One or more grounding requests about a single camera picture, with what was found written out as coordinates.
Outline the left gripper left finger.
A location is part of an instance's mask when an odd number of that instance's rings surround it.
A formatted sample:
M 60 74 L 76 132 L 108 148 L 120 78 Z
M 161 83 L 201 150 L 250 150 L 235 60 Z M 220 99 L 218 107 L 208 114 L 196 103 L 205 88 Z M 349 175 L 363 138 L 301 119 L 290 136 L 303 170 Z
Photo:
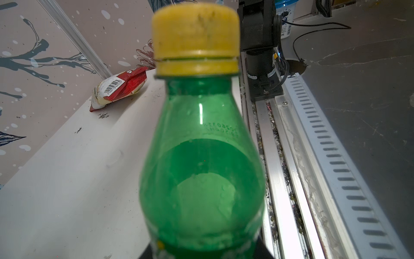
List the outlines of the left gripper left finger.
M 148 245 L 146 249 L 142 252 L 139 259 L 153 259 L 153 251 L 151 245 Z

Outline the green plastic bottle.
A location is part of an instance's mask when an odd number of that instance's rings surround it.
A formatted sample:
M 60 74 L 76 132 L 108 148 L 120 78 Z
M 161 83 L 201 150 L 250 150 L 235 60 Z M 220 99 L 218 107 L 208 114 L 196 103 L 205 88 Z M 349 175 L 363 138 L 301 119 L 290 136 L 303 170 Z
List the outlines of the green plastic bottle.
M 262 160 L 232 94 L 236 72 L 164 72 L 139 199 L 155 259 L 251 259 L 263 221 Z

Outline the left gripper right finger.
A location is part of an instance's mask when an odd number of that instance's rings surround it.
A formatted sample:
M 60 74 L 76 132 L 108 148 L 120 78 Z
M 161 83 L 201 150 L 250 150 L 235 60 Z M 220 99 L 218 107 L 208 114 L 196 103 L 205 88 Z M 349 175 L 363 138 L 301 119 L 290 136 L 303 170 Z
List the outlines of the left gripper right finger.
M 255 259 L 274 259 L 274 256 L 266 248 L 264 241 L 260 237 L 256 242 Z

